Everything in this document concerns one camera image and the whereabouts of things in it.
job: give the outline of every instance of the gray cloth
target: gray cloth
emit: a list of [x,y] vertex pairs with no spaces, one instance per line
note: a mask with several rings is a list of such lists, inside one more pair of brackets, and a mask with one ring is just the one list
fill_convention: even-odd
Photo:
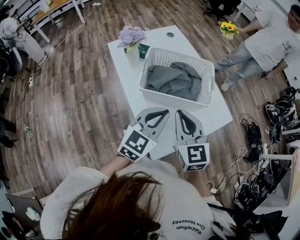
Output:
[[229,85],[232,85],[251,75],[264,72],[264,70],[259,66],[258,62],[253,58],[251,53],[246,48],[245,43],[239,45],[223,60],[216,62],[215,69],[223,71],[239,63],[243,63],[244,65],[237,72],[234,72],[227,77],[226,82]]
[[145,89],[196,101],[201,82],[202,78],[190,65],[174,62],[170,67],[149,67]]

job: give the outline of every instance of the power strip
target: power strip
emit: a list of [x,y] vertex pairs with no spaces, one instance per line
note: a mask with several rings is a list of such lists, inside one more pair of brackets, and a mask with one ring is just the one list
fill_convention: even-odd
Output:
[[28,87],[29,87],[29,88],[31,88],[32,85],[33,85],[33,76],[34,76],[34,74],[32,74],[32,75],[30,76],[29,80],[28,80]]
[[211,189],[210,189],[210,192],[211,192],[211,194],[216,194],[216,193],[217,193],[217,189],[211,188]]

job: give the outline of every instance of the hand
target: hand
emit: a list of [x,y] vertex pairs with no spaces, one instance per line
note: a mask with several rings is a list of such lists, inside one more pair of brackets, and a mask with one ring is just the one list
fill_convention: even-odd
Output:
[[239,27],[236,27],[236,30],[238,30],[239,33],[244,33],[245,32],[243,28],[239,28]]
[[269,72],[269,73],[264,77],[264,79],[266,79],[266,80],[271,80],[273,77],[274,77],[274,73],[273,73],[273,72]]

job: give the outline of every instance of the flower pot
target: flower pot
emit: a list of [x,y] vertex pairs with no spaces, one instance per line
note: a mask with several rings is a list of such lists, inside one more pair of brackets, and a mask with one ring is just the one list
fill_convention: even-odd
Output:
[[222,36],[229,39],[229,40],[233,40],[233,38],[234,38],[234,35],[228,34],[228,33],[223,33]]
[[138,45],[127,48],[128,61],[130,63],[130,66],[136,72],[139,71],[139,66],[140,66],[140,53],[137,47]]

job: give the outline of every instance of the water bottle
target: water bottle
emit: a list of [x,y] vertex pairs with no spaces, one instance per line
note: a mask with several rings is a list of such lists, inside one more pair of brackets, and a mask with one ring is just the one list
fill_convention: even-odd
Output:
[[28,135],[29,138],[32,138],[33,133],[31,131],[31,129],[28,126],[26,126],[25,124],[24,124],[24,131]]

